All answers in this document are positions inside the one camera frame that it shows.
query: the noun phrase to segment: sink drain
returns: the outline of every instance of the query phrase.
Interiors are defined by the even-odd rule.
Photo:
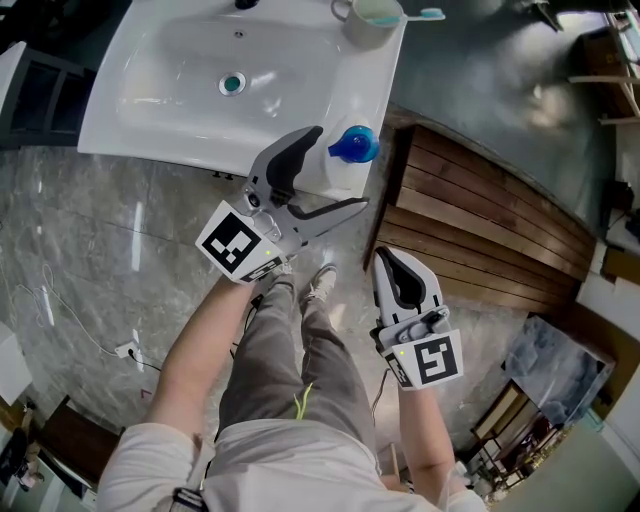
[[[223,96],[236,96],[244,90],[245,85],[247,79],[242,73],[227,73],[220,79],[218,89]]]

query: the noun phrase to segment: mug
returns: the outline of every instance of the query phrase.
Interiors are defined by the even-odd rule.
[[[336,11],[338,3],[349,7],[346,16]],[[401,17],[404,14],[402,6],[396,0],[331,0],[331,12],[344,22],[342,30],[347,39],[365,50],[380,48],[400,24],[398,21],[386,25],[374,25],[368,20]]]

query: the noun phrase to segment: toothbrush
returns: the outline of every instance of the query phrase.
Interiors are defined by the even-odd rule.
[[[442,12],[442,9],[437,7],[429,7],[420,11],[420,16],[390,16],[388,18],[376,18],[373,20],[367,20],[374,25],[393,25],[399,23],[401,20],[406,21],[440,21],[445,19],[446,16]]]

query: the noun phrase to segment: person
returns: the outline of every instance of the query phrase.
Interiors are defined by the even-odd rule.
[[[451,476],[453,449],[432,389],[399,392],[417,494],[382,485],[364,384],[325,311],[337,269],[322,268],[301,295],[301,375],[291,334],[294,277],[287,264],[277,270],[237,348],[215,456],[202,441],[209,391],[254,289],[226,278],[171,348],[146,421],[122,435],[102,475],[97,509],[392,512],[434,511],[440,502],[454,512],[486,510]]]

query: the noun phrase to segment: forearm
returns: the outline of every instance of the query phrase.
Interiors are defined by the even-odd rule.
[[[253,285],[222,277],[189,319],[162,365],[147,421],[198,437],[209,392],[233,343]]]
[[[402,446],[416,492],[437,504],[455,457],[435,391],[427,388],[398,393]],[[458,482],[453,484],[453,492],[463,489]]]

